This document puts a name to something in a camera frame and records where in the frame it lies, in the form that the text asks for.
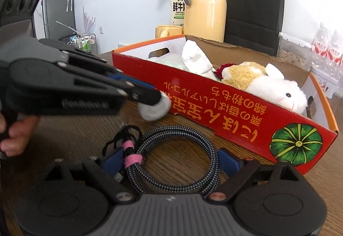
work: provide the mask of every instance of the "wooden table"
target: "wooden table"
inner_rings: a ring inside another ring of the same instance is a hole
[[[109,54],[103,57],[111,61]],[[343,102],[333,100],[333,105],[338,126],[343,130]],[[102,147],[114,137],[122,122],[138,125],[143,133],[161,125],[188,126],[202,132],[217,148],[226,147],[241,158],[255,157],[268,163],[262,157],[215,136],[210,129],[182,116],[167,115],[158,122],[146,122],[139,116],[136,105],[130,102],[117,116],[44,117],[25,153],[1,162],[1,186],[11,235],[22,235],[14,216],[16,201],[44,167],[55,158],[81,162],[89,156],[100,155]],[[202,177],[209,166],[209,159],[196,144],[177,138],[157,146],[144,165],[159,181],[184,185]],[[306,178],[328,207],[328,218],[320,235],[342,236],[343,136],[336,139]]]

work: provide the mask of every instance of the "white cloth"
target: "white cloth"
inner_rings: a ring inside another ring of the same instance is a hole
[[[191,73],[217,80],[214,68],[196,42],[188,40],[182,50],[182,60]]]

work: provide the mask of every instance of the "finger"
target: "finger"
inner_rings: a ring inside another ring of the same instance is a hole
[[[5,117],[0,113],[0,133],[5,132],[6,130],[6,120]]]
[[[16,138],[31,135],[37,127],[39,119],[40,117],[38,116],[29,116],[22,121],[15,122],[9,129],[9,136]]]
[[[24,152],[29,140],[30,137],[7,138],[0,143],[0,148],[8,157],[18,156]]]

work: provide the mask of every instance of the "cardboard box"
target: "cardboard box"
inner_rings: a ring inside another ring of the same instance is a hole
[[[244,61],[263,66],[272,63],[286,79],[298,82],[312,100],[310,110],[295,114],[227,84],[147,61],[151,52],[157,51],[155,56],[164,48],[181,53],[186,39],[195,41],[215,68]],[[318,162],[338,135],[335,117],[314,76],[275,57],[183,35],[123,47],[113,51],[112,57],[114,66],[125,74],[166,92],[172,100],[170,113],[209,127],[216,135],[272,162],[287,159],[302,174]]]

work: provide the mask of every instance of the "water bottle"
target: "water bottle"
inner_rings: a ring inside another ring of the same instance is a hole
[[[336,79],[338,80],[338,86],[334,95],[343,98],[343,65],[338,66]]]
[[[307,54],[304,69],[306,71],[310,71],[311,67],[316,69],[324,69],[325,63],[325,57],[320,56],[320,54],[316,53],[313,46],[312,51],[308,52]]]
[[[315,52],[325,57],[326,51],[328,48],[328,42],[329,42],[328,30],[325,28],[324,24],[321,22],[320,28],[316,32],[313,39]]]
[[[341,43],[341,36],[338,34],[338,31],[335,30],[332,37],[330,38],[326,57],[331,61],[335,62],[337,65],[340,65],[342,54],[343,49]]]
[[[328,57],[323,57],[323,62],[320,69],[325,71],[333,79],[336,79],[337,77],[337,67],[338,65],[334,61],[332,61]]]

